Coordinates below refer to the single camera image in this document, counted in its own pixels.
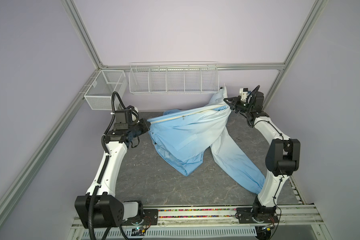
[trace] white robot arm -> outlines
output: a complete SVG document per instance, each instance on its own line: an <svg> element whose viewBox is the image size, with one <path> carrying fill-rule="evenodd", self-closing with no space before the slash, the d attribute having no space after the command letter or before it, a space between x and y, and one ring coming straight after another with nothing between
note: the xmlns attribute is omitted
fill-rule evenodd
<svg viewBox="0 0 360 240"><path fill-rule="evenodd" d="M122 109L115 110L115 96ZM100 167L85 196L78 196L75 208L85 228L89 229L91 240L96 236L94 228L120 227L128 218L143 219L144 210L141 201L121 203L115 198L115 185L121 161L132 140L149 131L150 123L139 119L139 113L133 106L125 107L119 94L112 94L112 120L101 137L104 149Z"/></svg>
<svg viewBox="0 0 360 240"><path fill-rule="evenodd" d="M298 170L300 142L280 131L268 114L263 112L264 94L258 91L259 88L257 86L251 92L247 88L240 89L240 96L224 101L235 113L246 118L248 126L258 129L270 145L265 159L267 175L264 186L256 196L252 209L254 220L260 222L259 214L275 214L281 188L289 176Z"/></svg>

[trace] gray marble table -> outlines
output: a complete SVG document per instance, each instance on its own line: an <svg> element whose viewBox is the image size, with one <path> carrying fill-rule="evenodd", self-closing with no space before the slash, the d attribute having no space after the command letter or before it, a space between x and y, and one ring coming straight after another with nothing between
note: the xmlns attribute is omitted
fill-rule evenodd
<svg viewBox="0 0 360 240"><path fill-rule="evenodd" d="M161 115L140 113L140 117L147 119ZM265 175L269 144L263 135L235 113L231 113L226 126L233 140ZM129 148L124 156L115 193L121 202L141 200L145 206L251 205L256 196L214 162L210 148L192 174L182 175L158 155L149 134L140 136L140 145ZM284 184L278 204L298 204L289 182Z"/></svg>

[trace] light blue jacket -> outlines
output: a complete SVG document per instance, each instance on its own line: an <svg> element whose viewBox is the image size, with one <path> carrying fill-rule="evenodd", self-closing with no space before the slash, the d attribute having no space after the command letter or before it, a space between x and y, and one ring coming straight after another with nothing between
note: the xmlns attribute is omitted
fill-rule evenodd
<svg viewBox="0 0 360 240"><path fill-rule="evenodd" d="M158 154L183 175L188 176L202 164L204 151L211 147L215 162L230 177L259 194L264 175L228 134L225 125L231 109L223 101L226 97L223 88L202 108L170 110L148 119L149 135Z"/></svg>

